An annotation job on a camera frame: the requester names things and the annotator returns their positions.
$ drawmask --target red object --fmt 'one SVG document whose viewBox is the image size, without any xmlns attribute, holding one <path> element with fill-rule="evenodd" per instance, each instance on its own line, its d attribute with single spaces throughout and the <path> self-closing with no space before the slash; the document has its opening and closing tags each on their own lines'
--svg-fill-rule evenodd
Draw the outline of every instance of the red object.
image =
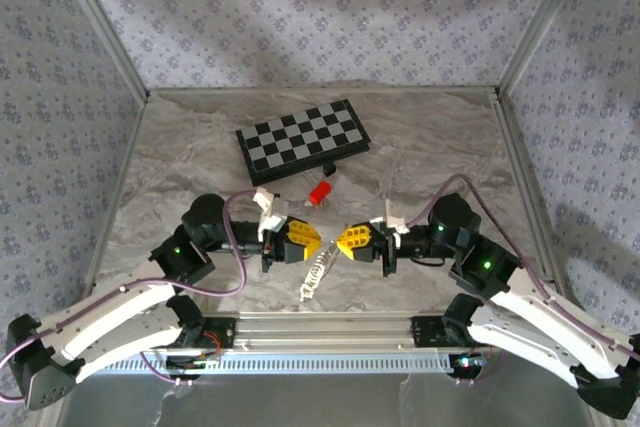
<svg viewBox="0 0 640 427">
<path fill-rule="evenodd" d="M 331 184 L 323 180 L 309 194 L 309 202 L 313 205 L 318 205 L 329 195 L 329 192 L 331 192 Z"/>
</svg>

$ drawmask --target chessboard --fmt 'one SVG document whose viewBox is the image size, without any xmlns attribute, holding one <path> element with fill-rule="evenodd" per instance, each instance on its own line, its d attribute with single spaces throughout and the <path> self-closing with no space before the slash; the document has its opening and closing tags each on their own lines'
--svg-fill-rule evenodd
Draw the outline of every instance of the chessboard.
<svg viewBox="0 0 640 427">
<path fill-rule="evenodd" d="M 348 100 L 236 131 L 253 185 L 369 150 L 371 140 Z"/>
</svg>

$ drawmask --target patterned wallpaper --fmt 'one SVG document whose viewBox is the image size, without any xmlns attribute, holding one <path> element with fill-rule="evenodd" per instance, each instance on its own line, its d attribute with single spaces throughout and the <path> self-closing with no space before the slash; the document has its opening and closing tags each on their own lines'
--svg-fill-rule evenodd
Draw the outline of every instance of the patterned wallpaper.
<svg viewBox="0 0 640 427">
<path fill-rule="evenodd" d="M 148 88 L 496 85 L 539 0 L 101 0 Z"/>
<path fill-rule="evenodd" d="M 0 345 L 80 292 L 137 112 L 75 0 L 0 0 Z M 12 386 L 0 372 L 0 389 Z M 0 425 L 24 425 L 0 404 Z"/>
<path fill-rule="evenodd" d="M 640 331 L 639 49 L 640 0 L 566 0 L 512 94 L 574 293 L 630 333 Z"/>
</svg>

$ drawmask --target metal spring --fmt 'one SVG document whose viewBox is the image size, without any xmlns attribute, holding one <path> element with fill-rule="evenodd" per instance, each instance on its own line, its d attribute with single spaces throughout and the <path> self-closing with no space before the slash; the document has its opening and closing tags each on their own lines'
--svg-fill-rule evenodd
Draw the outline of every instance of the metal spring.
<svg viewBox="0 0 640 427">
<path fill-rule="evenodd" d="M 327 250 L 316 256 L 307 273 L 307 277 L 304 279 L 304 283 L 300 287 L 300 302 L 313 298 L 313 293 L 325 276 L 325 271 L 331 268 L 339 255 L 340 249 L 338 249 L 335 242 L 331 242 Z"/>
</svg>

